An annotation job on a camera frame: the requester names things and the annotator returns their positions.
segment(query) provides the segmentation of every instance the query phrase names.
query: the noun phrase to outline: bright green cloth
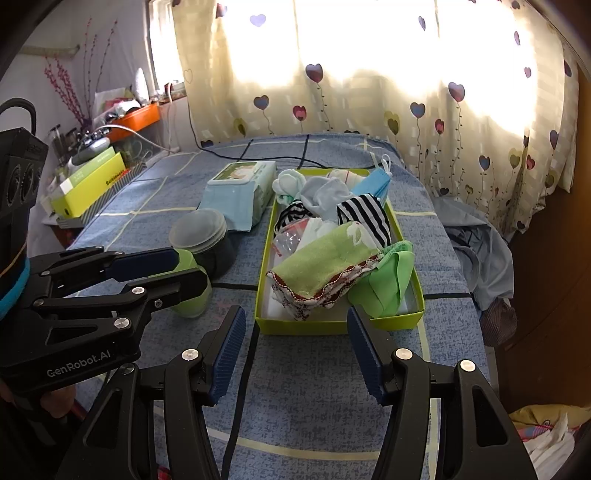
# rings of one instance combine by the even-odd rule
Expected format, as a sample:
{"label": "bright green cloth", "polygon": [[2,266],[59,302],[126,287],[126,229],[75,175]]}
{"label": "bright green cloth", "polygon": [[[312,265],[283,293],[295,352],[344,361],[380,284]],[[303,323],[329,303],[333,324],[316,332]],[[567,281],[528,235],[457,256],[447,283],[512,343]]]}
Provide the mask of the bright green cloth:
{"label": "bright green cloth", "polygon": [[336,274],[378,253],[365,227],[348,222],[298,250],[272,271],[294,293],[312,297]]}
{"label": "bright green cloth", "polygon": [[372,318],[396,315],[413,273],[411,242],[390,245],[382,253],[377,268],[358,280],[347,294],[352,305],[361,305]]}

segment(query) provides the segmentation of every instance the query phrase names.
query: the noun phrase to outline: human hand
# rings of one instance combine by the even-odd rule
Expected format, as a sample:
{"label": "human hand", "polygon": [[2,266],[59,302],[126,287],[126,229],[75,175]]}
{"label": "human hand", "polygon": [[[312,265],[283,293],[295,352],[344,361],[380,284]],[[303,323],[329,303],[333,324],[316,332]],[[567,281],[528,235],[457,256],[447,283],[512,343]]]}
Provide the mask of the human hand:
{"label": "human hand", "polygon": [[[2,380],[0,380],[0,397],[6,402],[14,402],[12,392]],[[47,410],[53,418],[60,419],[70,411],[75,398],[76,386],[70,385],[53,392],[44,393],[41,396],[40,403],[42,408]]]}

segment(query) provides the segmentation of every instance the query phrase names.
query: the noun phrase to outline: translucent lid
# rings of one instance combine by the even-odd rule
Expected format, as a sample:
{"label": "translucent lid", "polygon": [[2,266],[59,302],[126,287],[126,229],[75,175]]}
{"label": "translucent lid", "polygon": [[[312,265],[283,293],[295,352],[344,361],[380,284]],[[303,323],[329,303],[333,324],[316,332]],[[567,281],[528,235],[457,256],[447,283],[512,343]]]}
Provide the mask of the translucent lid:
{"label": "translucent lid", "polygon": [[181,217],[173,225],[168,240],[174,248],[207,250],[226,233],[226,219],[221,212],[203,208]]}

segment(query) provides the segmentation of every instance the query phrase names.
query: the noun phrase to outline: orange box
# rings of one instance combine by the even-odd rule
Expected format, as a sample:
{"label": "orange box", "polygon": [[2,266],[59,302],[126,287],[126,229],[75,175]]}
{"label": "orange box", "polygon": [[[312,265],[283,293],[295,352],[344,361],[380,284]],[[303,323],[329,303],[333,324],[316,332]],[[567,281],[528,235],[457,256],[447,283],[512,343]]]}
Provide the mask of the orange box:
{"label": "orange box", "polygon": [[[158,120],[160,120],[160,110],[158,108],[158,104],[151,103],[148,106],[136,110],[135,112],[128,113],[123,118],[115,120],[113,124],[122,125],[123,127],[127,127],[135,132],[138,132],[148,125],[156,123]],[[111,140],[111,143],[113,143],[130,135],[131,132],[126,132],[121,128],[114,128],[111,133],[107,135],[107,137],[109,140]]]}

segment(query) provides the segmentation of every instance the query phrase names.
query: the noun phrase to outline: yellow-green box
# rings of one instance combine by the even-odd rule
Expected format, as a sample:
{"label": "yellow-green box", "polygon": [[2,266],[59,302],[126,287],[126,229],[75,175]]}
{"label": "yellow-green box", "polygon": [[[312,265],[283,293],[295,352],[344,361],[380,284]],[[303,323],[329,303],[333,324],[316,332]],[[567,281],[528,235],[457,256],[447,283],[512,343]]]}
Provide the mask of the yellow-green box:
{"label": "yellow-green box", "polygon": [[53,199],[51,205],[62,218],[79,217],[115,184],[124,171],[123,158],[117,153],[64,196]]}
{"label": "yellow-green box", "polygon": [[[300,170],[305,176],[326,176],[331,169],[325,168],[306,168]],[[350,171],[367,176],[368,170],[355,170]],[[400,225],[394,215],[392,204],[388,200],[385,205],[386,214],[390,220],[390,226],[392,233],[397,241],[403,240],[402,232],[400,231]],[[265,335],[345,335],[347,333],[347,319],[345,315],[341,320],[313,320],[298,322],[296,320],[277,320],[263,318],[262,308],[264,303],[265,293],[265,282],[270,281],[267,279],[266,273],[270,270],[269,261],[272,251],[273,242],[273,227],[277,221],[277,217],[281,211],[281,208],[277,201],[273,203],[273,210],[271,212],[271,221],[269,223],[269,229],[267,230],[267,239],[265,240],[265,251],[262,257],[261,273],[259,275],[258,289],[256,293],[256,305],[255,305],[255,320],[261,328],[261,333]],[[394,317],[379,317],[372,319],[372,323],[375,327],[382,330],[403,330],[415,328],[419,320],[422,318],[425,311],[425,300],[423,298],[423,290],[417,277],[417,272],[413,268],[413,273],[410,279],[409,289],[414,294],[415,312],[396,315]],[[330,311],[333,309],[326,310],[327,315],[330,315]]]}

